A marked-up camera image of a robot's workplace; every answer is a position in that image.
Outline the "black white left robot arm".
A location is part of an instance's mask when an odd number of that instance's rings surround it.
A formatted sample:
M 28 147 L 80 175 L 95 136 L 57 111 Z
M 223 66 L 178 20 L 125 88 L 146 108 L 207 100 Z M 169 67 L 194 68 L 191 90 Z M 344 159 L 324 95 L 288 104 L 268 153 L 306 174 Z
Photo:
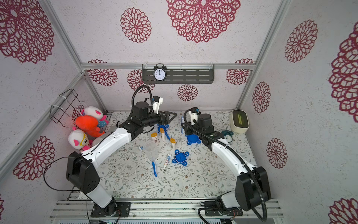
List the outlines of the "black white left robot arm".
M 161 97 L 150 94 L 148 100 L 135 103 L 132 99 L 129 117 L 117 124 L 114 132 L 83 153 L 73 152 L 66 157 L 66 179 L 94 202 L 102 216 L 115 216 L 118 206 L 115 198 L 101 185 L 97 168 L 122 146 L 144 133 L 146 127 L 168 125 L 177 117 L 174 112 L 159 110 L 163 102 Z

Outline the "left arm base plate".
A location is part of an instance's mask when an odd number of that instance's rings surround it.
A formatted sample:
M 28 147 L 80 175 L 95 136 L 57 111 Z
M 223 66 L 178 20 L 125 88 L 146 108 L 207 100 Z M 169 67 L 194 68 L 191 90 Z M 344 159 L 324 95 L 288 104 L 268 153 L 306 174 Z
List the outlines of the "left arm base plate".
M 101 208 L 96 203 L 90 214 L 91 218 L 103 217 L 128 217 L 131 209 L 131 202 L 110 203 L 107 207 Z

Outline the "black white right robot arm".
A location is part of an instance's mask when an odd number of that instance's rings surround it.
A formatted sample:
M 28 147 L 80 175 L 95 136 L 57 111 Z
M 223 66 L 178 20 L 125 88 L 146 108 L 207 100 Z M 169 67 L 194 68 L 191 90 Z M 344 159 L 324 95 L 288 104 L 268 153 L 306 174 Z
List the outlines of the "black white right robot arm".
M 243 159 L 227 142 L 224 135 L 215 131 L 211 115 L 201 113 L 197 107 L 184 112 L 181 123 L 185 134 L 195 134 L 211 152 L 230 168 L 236 177 L 234 191 L 217 197 L 215 203 L 202 203 L 201 211 L 231 212 L 237 209 L 253 211 L 260 221 L 266 222 L 266 202 L 271 199 L 268 174 L 263 167 L 256 167 Z

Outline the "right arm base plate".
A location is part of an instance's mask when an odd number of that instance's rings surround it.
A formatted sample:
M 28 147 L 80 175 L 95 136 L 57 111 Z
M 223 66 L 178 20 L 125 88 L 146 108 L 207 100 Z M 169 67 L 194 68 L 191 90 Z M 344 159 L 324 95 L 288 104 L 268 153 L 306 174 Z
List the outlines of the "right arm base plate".
M 235 216 L 243 215 L 243 211 L 239 207 L 235 207 L 233 209 L 227 209 L 214 201 L 201 202 L 200 205 L 206 208 L 205 215 L 208 217 L 214 217 L 214 216 L 235 217 Z

